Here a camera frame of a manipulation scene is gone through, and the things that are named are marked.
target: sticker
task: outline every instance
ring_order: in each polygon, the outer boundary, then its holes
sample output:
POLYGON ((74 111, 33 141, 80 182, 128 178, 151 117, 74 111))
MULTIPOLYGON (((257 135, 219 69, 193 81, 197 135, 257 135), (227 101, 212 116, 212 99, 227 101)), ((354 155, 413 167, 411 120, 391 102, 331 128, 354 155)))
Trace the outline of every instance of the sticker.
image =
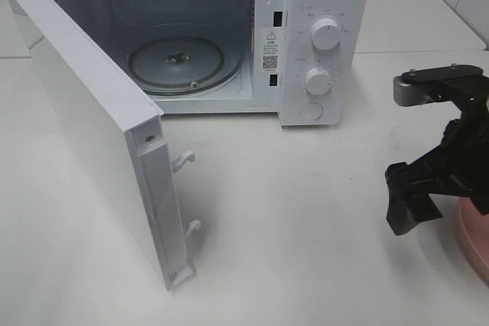
POLYGON ((261 70, 269 73, 279 70, 283 45, 282 27, 261 29, 261 70))

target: white microwave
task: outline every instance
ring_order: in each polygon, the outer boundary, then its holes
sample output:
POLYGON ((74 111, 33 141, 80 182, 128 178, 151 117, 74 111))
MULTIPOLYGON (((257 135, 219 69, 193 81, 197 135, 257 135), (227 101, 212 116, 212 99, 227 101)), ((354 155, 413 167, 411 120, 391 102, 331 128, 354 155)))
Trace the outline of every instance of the white microwave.
POLYGON ((338 122, 365 4, 9 1, 67 136, 167 289, 193 273, 185 237, 199 224, 180 220, 173 174, 193 155, 170 160, 163 111, 338 122))

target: microwave door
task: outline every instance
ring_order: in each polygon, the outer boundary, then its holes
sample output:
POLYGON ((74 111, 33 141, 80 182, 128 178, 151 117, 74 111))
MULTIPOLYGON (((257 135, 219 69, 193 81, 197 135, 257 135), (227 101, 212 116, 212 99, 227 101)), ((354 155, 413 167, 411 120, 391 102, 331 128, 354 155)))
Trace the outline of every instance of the microwave door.
MULTIPOLYGON (((167 289, 193 274, 162 111, 53 0, 9 0, 68 141, 167 289)), ((192 228, 198 227, 193 222, 192 228)))

